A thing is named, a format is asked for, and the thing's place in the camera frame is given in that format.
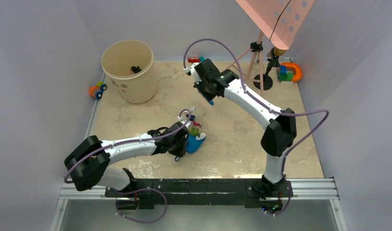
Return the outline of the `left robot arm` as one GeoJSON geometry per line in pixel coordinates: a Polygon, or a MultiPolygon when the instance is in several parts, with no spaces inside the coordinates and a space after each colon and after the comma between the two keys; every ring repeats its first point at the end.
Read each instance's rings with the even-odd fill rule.
{"type": "Polygon", "coordinates": [[[149,130],[121,140],[100,140],[96,135],[84,139],[64,160],[65,183],[74,184],[77,191],[94,186],[110,187],[122,196],[134,194],[136,179],[127,168],[113,168],[112,164],[139,156],[169,153],[180,159],[186,153],[191,121],[179,121],[172,126],[149,130]]]}

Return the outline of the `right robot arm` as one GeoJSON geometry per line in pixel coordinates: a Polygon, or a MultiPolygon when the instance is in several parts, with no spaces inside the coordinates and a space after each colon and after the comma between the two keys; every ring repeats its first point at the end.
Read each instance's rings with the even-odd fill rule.
{"type": "Polygon", "coordinates": [[[263,128],[261,146],[266,152],[266,167],[259,192],[263,197],[278,196],[286,180],[282,170],[285,156],[296,136],[296,120],[290,108],[282,110],[251,91],[230,69],[220,71],[210,59],[194,63],[187,70],[194,88],[210,103],[223,97],[252,116],[263,128]]]}

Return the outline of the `red paper scrap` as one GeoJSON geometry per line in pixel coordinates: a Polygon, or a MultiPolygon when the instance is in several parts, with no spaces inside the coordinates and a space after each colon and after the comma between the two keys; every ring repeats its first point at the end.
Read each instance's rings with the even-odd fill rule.
{"type": "Polygon", "coordinates": [[[201,124],[199,124],[199,123],[197,123],[197,122],[195,122],[195,121],[193,121],[192,123],[193,123],[193,126],[195,126],[195,127],[198,127],[198,128],[201,128],[201,127],[202,127],[201,124]]]}

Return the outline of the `blue hand brush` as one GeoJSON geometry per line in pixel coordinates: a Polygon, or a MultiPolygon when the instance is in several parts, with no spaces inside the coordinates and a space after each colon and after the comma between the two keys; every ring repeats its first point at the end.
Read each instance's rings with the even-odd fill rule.
{"type": "Polygon", "coordinates": [[[214,101],[212,98],[210,98],[208,95],[206,95],[205,93],[198,91],[198,93],[211,105],[214,105],[214,101]]]}

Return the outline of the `blue dustpan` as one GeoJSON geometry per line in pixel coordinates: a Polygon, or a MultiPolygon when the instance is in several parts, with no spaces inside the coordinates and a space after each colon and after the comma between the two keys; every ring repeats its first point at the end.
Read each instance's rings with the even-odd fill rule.
{"type": "Polygon", "coordinates": [[[178,162],[182,157],[184,157],[186,154],[193,154],[199,150],[199,148],[202,146],[203,142],[206,139],[206,134],[205,133],[200,133],[199,135],[188,135],[187,143],[184,147],[184,155],[180,157],[175,157],[174,161],[178,162]]]}

